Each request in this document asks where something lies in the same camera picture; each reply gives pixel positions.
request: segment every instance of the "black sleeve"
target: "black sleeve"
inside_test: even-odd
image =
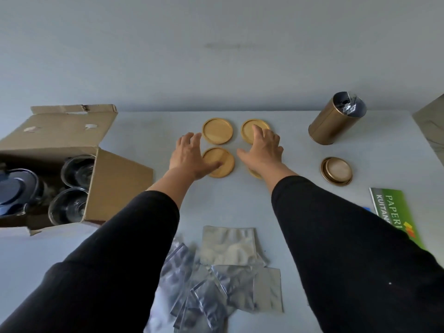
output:
[[[325,333],[444,332],[444,271],[406,233],[298,176],[272,204]]]
[[[136,196],[53,265],[0,332],[142,332],[178,223],[169,196]]]

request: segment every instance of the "green book cover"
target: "green book cover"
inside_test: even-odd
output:
[[[403,192],[396,189],[370,188],[370,193],[378,216],[395,228],[404,231],[420,248],[425,249]]]

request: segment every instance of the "cardboard box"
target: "cardboard box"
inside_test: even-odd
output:
[[[0,140],[0,162],[8,169],[34,171],[57,190],[64,187],[60,170],[65,160],[96,156],[83,220],[108,221],[153,180],[153,170],[111,152],[99,143],[117,116],[114,105],[33,106],[33,115]],[[18,217],[0,218],[0,226],[51,226],[47,207]]]

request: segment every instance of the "person's right hand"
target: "person's right hand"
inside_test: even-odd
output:
[[[279,146],[280,137],[270,129],[262,129],[257,125],[253,125],[253,135],[253,146],[249,152],[237,149],[237,156],[241,161],[259,174],[270,165],[280,165],[284,151],[284,148]]]

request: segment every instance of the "metal canister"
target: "metal canister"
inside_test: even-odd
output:
[[[95,161],[96,157],[93,155],[80,155],[68,159],[60,171],[63,183],[71,188],[89,189]]]
[[[59,193],[49,205],[48,217],[53,225],[80,222],[85,213],[88,191],[81,187]]]
[[[308,133],[321,145],[331,145],[367,112],[361,98],[348,92],[336,93],[318,114]]]
[[[33,207],[49,204],[55,190],[25,168],[0,172],[0,218],[20,216]]]

